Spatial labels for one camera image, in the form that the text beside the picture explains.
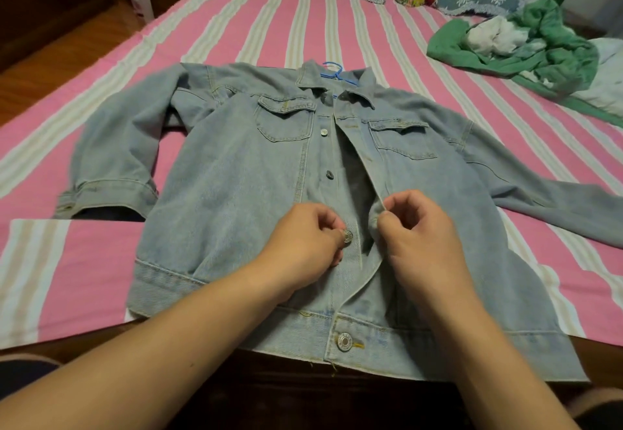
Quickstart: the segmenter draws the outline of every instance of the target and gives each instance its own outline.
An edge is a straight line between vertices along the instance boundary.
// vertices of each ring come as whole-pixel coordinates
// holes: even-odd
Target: bed sheet
[[[80,127],[110,94],[175,62],[372,67],[380,84],[474,120],[548,178],[623,194],[623,129],[508,80],[426,57],[447,17],[387,0],[182,0],[0,129],[0,348],[131,320],[125,299],[142,224],[50,220]],[[160,143],[162,188],[183,135]],[[561,328],[623,345],[623,251],[500,210],[508,241],[545,284]]]

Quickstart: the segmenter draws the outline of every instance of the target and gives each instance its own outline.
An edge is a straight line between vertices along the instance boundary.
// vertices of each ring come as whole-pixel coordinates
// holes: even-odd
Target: metal button
[[[350,333],[340,333],[338,336],[338,348],[341,351],[348,351],[353,347],[353,337]]]

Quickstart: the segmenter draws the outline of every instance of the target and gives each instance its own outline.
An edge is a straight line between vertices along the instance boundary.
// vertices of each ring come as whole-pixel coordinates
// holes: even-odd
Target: green cloth
[[[599,52],[590,41],[565,28],[560,7],[554,0],[539,0],[527,4],[523,10],[507,19],[518,27],[530,30],[527,43],[541,38],[547,47],[528,57],[479,55],[465,44],[470,24],[457,18],[432,35],[427,55],[453,67],[512,78],[520,85],[556,103],[613,125],[623,126],[620,117],[569,96],[577,90],[590,87],[597,73]],[[522,71],[534,72],[540,80],[550,81],[553,87],[550,89],[526,79],[519,75]]]

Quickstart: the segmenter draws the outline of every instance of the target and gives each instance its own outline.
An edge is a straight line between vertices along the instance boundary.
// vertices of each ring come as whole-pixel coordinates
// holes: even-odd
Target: jacket sleeve
[[[216,105],[186,89],[192,78],[192,71],[176,64],[97,108],[75,145],[69,189],[59,197],[55,218],[68,219],[95,207],[127,207],[147,216],[158,198],[152,169],[163,128],[184,125],[190,130],[199,111],[205,117]]]
[[[623,248],[623,197],[594,184],[542,178],[476,124],[468,129],[464,146],[464,160],[497,206]]]

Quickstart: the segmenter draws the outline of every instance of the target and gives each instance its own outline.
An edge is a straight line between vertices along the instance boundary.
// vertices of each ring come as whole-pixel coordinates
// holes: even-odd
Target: denim jacket
[[[420,189],[454,220],[477,292],[544,379],[586,379],[541,280],[508,248],[496,206],[623,247],[623,198],[544,179],[458,113],[377,84],[371,69],[176,64],[111,96],[76,144],[57,218],[123,206],[144,217],[130,310],[152,316],[251,261],[293,203],[346,222],[342,262],[295,292],[244,348],[370,373],[448,379],[431,331],[396,283],[381,199]],[[159,194],[163,128],[188,136]]]

